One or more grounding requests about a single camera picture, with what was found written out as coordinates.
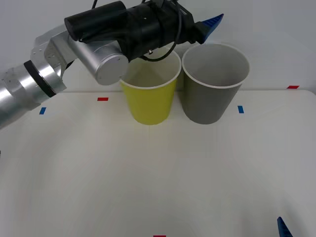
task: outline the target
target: paper cup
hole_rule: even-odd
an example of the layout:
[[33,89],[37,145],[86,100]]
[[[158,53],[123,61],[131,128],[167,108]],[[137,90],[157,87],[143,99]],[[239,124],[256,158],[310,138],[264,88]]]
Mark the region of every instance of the paper cup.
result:
[[[159,58],[168,51],[157,49],[150,58]],[[163,122],[170,113],[176,79],[181,72],[181,59],[172,52],[159,62],[133,60],[120,81],[129,109],[136,121],[154,125]]]
[[218,121],[249,74],[247,58],[236,48],[210,43],[190,48],[182,58],[187,117],[200,124]]

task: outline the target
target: black cable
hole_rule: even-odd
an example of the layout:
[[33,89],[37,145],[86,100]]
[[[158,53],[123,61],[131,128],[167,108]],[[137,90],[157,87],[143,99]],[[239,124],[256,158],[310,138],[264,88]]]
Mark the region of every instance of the black cable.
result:
[[96,4],[97,4],[97,1],[98,1],[98,0],[94,0],[93,5],[92,5],[92,8],[91,8],[91,9],[94,9],[94,8],[95,8],[95,6],[96,6]]
[[178,9],[178,21],[179,21],[179,26],[178,26],[178,33],[177,33],[177,36],[176,36],[176,39],[172,45],[172,47],[169,49],[169,51],[162,57],[160,58],[155,58],[155,59],[151,59],[151,58],[148,58],[146,56],[140,56],[141,59],[145,60],[145,61],[149,61],[149,62],[158,62],[158,61],[161,61],[163,59],[165,59],[166,57],[168,57],[172,51],[174,50],[174,48],[177,46],[178,44],[178,41],[179,41],[179,38],[180,38],[180,34],[181,34],[181,29],[182,29],[182,16],[181,16],[181,11],[180,11],[180,7],[179,7],[179,4],[177,2],[177,0],[173,0],[174,4],[177,6],[177,9]]

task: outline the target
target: white wall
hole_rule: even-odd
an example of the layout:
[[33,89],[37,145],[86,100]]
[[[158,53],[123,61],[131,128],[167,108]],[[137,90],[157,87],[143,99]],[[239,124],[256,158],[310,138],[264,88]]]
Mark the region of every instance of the white wall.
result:
[[[29,59],[35,37],[62,24],[67,16],[91,8],[92,0],[1,0],[0,71]],[[98,5],[109,3],[99,0]],[[126,7],[140,0],[124,0]],[[243,89],[300,85],[316,92],[315,0],[180,0],[196,21],[224,13],[210,40],[224,41],[250,59]],[[181,45],[185,50],[189,45]],[[68,91],[119,90],[100,86],[75,62],[64,76]]]

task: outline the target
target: cup rim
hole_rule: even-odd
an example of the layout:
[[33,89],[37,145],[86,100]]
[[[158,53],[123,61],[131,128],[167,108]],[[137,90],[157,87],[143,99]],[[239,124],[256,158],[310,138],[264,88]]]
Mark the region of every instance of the cup rim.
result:
[[157,85],[157,86],[152,86],[152,87],[140,87],[140,86],[134,86],[134,85],[131,85],[131,84],[128,84],[127,82],[123,81],[123,79],[119,80],[122,84],[128,86],[128,87],[132,87],[132,88],[135,88],[135,89],[140,89],[140,90],[152,90],[152,89],[158,89],[158,88],[161,88],[161,87],[164,87],[170,83],[172,83],[174,80],[176,80],[178,78],[178,76],[180,75],[181,73],[181,69],[182,69],[182,62],[181,62],[181,58],[180,56],[175,52],[175,51],[172,51],[171,54],[174,54],[176,56],[176,58],[178,59],[178,62],[179,62],[179,70],[177,72],[177,74],[169,81],[167,81],[166,83],[164,84],[161,84],[161,85]]
[[[194,48],[196,48],[196,47],[203,46],[203,45],[205,45],[205,44],[219,44],[219,45],[223,45],[223,46],[232,48],[232,49],[236,50],[237,52],[239,52],[243,57],[245,57],[245,59],[246,59],[246,61],[247,61],[247,63],[248,63],[249,70],[248,70],[247,76],[246,76],[242,81],[238,82],[237,84],[228,85],[228,86],[209,85],[209,84],[206,84],[206,83],[204,83],[204,82],[201,82],[201,81],[195,79],[193,76],[191,76],[191,75],[188,73],[188,71],[187,71],[187,69],[186,69],[186,67],[185,67],[185,65],[184,65],[184,59],[185,59],[186,55],[188,54],[188,52],[190,52],[192,49],[194,49]],[[223,42],[207,42],[207,43],[205,43],[205,44],[198,44],[198,45],[195,45],[195,46],[189,48],[189,49],[184,53],[184,55],[183,55],[183,57],[182,57],[182,68],[183,68],[185,74],[186,74],[190,79],[192,79],[193,81],[195,81],[196,83],[198,83],[198,84],[200,84],[200,85],[203,85],[203,86],[206,86],[206,87],[215,88],[215,89],[229,89],[229,88],[234,88],[234,87],[237,87],[237,86],[243,84],[243,82],[247,79],[247,77],[249,76],[249,73],[250,73],[250,63],[249,63],[249,60],[248,60],[247,56],[246,56],[243,52],[241,52],[238,48],[236,48],[236,47],[234,47],[234,46],[232,46],[232,45],[229,45],[229,44],[227,44],[227,43],[223,43]]]

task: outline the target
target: black band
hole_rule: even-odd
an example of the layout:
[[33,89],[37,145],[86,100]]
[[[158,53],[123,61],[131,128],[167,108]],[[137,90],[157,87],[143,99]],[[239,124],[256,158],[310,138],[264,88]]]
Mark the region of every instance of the black band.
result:
[[42,91],[48,95],[48,97],[53,97],[56,95],[55,91],[47,84],[47,82],[41,77],[40,73],[31,62],[31,60],[24,63],[24,67],[28,71],[28,73],[33,77],[34,81],[39,85]]

